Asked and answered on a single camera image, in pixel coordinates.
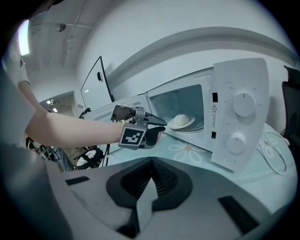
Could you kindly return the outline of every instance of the hand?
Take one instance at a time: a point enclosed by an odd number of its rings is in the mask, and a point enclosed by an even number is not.
[[[163,131],[165,131],[165,127],[155,127],[148,129],[145,133],[145,136],[139,146],[141,149],[150,149],[158,143]]]

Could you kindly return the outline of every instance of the warning label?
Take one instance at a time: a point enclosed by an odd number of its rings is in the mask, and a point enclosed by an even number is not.
[[[216,128],[216,114],[212,114],[212,129]]]
[[[214,104],[211,108],[211,130],[213,132],[216,131],[216,118],[217,118],[217,114],[218,114],[218,108],[217,108],[217,104]]]

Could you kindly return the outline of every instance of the ceiling light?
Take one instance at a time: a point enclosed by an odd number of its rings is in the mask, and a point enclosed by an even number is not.
[[[22,56],[29,54],[28,24],[29,20],[25,20],[19,27],[19,47]]]

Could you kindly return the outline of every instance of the table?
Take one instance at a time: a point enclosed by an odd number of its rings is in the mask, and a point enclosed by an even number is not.
[[[272,128],[265,124],[265,129]],[[268,135],[268,137],[285,158],[287,163],[285,175],[274,173],[258,150],[255,150],[251,160],[241,172],[231,172],[212,163],[210,161],[211,152],[167,134],[162,134],[159,143],[150,150],[137,150],[134,152],[129,149],[111,150],[108,165],[153,156],[206,168],[218,172],[254,195],[273,214],[281,207],[292,202],[296,195],[298,177],[293,156],[286,143],[279,136]],[[262,148],[273,166],[283,171],[284,164],[280,156],[264,142]]]

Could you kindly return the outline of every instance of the microwave knob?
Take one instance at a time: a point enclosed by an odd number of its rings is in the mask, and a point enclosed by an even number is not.
[[[232,153],[241,153],[246,146],[246,138],[243,133],[232,133],[227,140],[227,148]]]
[[[255,111],[255,97],[247,89],[239,89],[233,96],[233,109],[241,117],[250,116]]]

